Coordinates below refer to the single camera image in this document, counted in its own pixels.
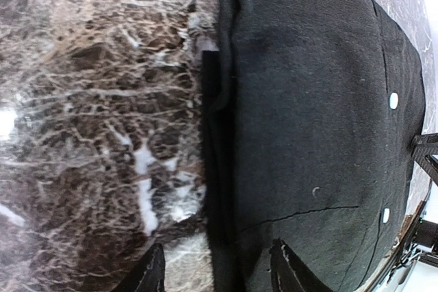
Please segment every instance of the button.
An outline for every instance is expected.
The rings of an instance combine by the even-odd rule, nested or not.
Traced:
[[[385,208],[385,210],[383,210],[383,223],[386,224],[389,221],[389,214],[391,213],[391,211],[388,208]]]
[[[398,95],[396,92],[393,92],[389,97],[389,107],[392,109],[396,109],[398,106]]]

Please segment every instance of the white object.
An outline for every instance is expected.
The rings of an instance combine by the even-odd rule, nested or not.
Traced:
[[[398,106],[398,94],[393,92],[389,97],[389,107],[392,109],[396,109]]]
[[[391,211],[388,208],[385,208],[385,210],[383,210],[383,223],[386,224],[389,221],[389,215],[391,214]]]

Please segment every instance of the marble surface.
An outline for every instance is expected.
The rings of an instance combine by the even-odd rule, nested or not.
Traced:
[[[377,1],[422,56],[431,133],[422,0]],[[110,291],[154,241],[167,292],[213,291],[198,70],[217,3],[0,0],[0,291]]]

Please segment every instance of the black fabric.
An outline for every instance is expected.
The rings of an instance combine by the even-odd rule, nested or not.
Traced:
[[[354,291],[401,227],[425,110],[417,52],[373,0],[221,0],[219,29],[204,125],[216,290],[239,291],[235,239],[246,290],[269,291],[281,238]]]

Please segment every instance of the brown marble countertop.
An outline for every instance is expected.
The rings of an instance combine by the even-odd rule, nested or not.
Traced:
[[[435,74],[422,0],[377,0]],[[154,241],[167,292],[213,291],[200,54],[218,0],[0,0],[0,291],[110,291]],[[408,213],[428,189],[415,168]]]

